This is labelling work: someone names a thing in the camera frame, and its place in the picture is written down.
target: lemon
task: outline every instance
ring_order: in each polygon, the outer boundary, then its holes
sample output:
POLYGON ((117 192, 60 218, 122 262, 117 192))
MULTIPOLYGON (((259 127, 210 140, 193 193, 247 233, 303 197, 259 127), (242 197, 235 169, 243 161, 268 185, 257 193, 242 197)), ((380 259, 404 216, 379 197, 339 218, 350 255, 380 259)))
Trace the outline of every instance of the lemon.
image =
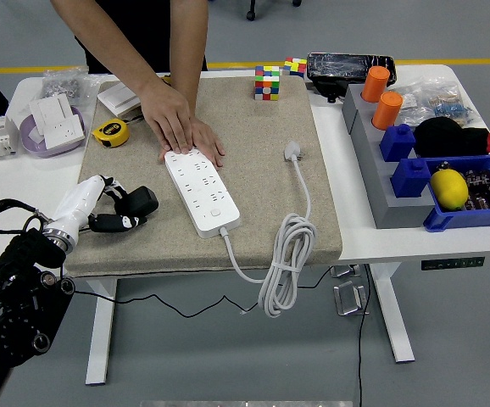
POLYGON ((448 210, 461 208, 469 196, 465 179, 456 170, 439 170, 433 174, 430 184, 439 205, 448 210))

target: orange cylinder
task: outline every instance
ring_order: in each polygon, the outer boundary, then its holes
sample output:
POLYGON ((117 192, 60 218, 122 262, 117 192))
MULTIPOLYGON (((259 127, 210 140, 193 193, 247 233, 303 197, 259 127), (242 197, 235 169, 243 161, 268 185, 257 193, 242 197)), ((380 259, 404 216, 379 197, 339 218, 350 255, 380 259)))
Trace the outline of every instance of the orange cylinder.
POLYGON ((387 88, 389 77, 390 71, 384 66, 372 66, 370 70, 367 71, 367 76, 365 77, 362 98, 370 103, 379 102, 382 93, 387 88))
POLYGON ((397 92, 384 92, 379 99, 371 123, 379 130, 386 130, 398 118, 404 98, 397 92))

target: beige felt mat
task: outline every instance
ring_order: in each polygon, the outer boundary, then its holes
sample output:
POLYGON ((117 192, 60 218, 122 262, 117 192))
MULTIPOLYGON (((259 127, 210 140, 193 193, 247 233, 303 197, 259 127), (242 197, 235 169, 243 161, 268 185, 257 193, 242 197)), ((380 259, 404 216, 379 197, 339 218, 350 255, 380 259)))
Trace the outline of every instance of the beige felt mat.
MULTIPOLYGON (((305 215, 298 176, 292 162, 283 158, 285 146, 294 140, 304 154, 299 166, 311 195, 310 220, 319 232, 307 264, 332 264, 342 252, 342 240, 303 79, 283 76, 279 101, 254 100, 253 79, 202 79, 198 91, 197 116, 224 143, 220 177, 241 213, 242 224, 229 232, 237 263, 243 269, 269 268, 284 217, 305 215)), ((100 92, 112 85, 104 83, 100 92)), ((98 103, 93 125, 111 118, 98 103)), ((105 276, 232 269, 223 238, 197 234, 165 165, 158 161, 159 144, 147 123, 129 128, 131 138, 117 148, 104 148, 90 136, 79 181, 101 174, 115 177, 129 192, 145 185, 154 191, 159 208, 146 224, 129 232, 82 232, 65 262, 68 272, 105 276)), ((112 200, 103 196, 95 211, 114 213, 112 200)))

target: white cable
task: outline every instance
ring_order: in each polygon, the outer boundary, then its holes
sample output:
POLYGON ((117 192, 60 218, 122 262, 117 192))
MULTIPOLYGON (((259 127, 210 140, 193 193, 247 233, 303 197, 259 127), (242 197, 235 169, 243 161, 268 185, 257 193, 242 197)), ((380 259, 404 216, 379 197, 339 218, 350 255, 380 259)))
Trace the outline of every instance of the white cable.
POLYGON ((220 235, 225 239, 231 263, 237 274, 247 282, 262 284, 259 293, 259 306, 271 318, 276 318, 284 309, 290 309, 296 302, 299 273, 313 251, 317 235, 315 225, 309 222, 311 198, 298 166, 299 146, 295 142, 291 143, 293 145, 289 144, 285 150, 285 157, 292 160, 298 173, 298 178, 307 198, 307 212, 305 217, 298 214, 288 214, 281 223, 273 245, 271 267, 264 279, 255 280, 243 273, 234 257, 228 231, 224 227, 220 228, 220 235), (293 151, 292 149, 298 151, 289 153, 287 151, 289 148, 290 151, 293 151))

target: electrical plug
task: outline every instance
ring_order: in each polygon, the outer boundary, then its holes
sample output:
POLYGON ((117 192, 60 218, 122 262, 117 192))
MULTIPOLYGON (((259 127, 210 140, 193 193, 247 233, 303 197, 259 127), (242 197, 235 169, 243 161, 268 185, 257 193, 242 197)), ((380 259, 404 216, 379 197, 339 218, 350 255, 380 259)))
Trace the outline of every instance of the electrical plug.
POLYGON ((302 159, 303 157, 299 144, 295 141, 290 141, 285 147, 285 160, 292 161, 292 156, 296 157, 296 159, 302 159))

